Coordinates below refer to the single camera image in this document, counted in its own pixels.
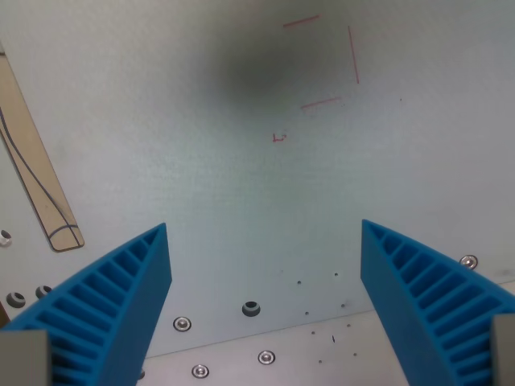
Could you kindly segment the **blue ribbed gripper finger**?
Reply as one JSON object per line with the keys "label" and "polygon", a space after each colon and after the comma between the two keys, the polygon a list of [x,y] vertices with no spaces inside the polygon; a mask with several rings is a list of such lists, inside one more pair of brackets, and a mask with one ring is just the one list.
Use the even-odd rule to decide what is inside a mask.
{"label": "blue ribbed gripper finger", "polygon": [[46,331],[54,385],[135,385],[171,278],[167,226],[133,238],[33,303],[6,331]]}
{"label": "blue ribbed gripper finger", "polygon": [[491,385],[492,319],[514,296],[486,277],[369,220],[360,279],[410,385]]}

